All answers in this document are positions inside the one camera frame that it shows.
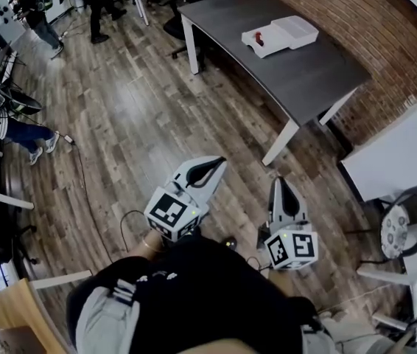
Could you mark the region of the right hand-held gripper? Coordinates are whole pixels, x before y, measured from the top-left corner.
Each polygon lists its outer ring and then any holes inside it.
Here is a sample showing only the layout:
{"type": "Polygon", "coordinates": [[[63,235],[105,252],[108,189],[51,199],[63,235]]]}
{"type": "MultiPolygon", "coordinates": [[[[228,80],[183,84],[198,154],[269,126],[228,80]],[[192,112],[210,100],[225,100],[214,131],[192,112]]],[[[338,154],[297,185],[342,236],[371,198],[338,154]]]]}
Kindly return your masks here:
{"type": "Polygon", "coordinates": [[[264,247],[273,270],[299,270],[318,260],[318,233],[308,219],[304,197],[285,178],[271,184],[268,214],[264,247]]]}

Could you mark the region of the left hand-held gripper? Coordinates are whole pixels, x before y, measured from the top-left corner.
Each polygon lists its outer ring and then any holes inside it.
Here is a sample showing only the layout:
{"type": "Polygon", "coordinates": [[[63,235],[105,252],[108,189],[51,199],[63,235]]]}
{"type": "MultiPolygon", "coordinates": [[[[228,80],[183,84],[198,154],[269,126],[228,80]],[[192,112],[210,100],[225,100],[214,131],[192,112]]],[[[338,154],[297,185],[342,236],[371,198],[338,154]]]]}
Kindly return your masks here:
{"type": "Polygon", "coordinates": [[[223,156],[202,156],[184,162],[148,202],[144,216],[150,228],[175,243],[198,227],[209,213],[208,202],[227,166],[223,156]]]}

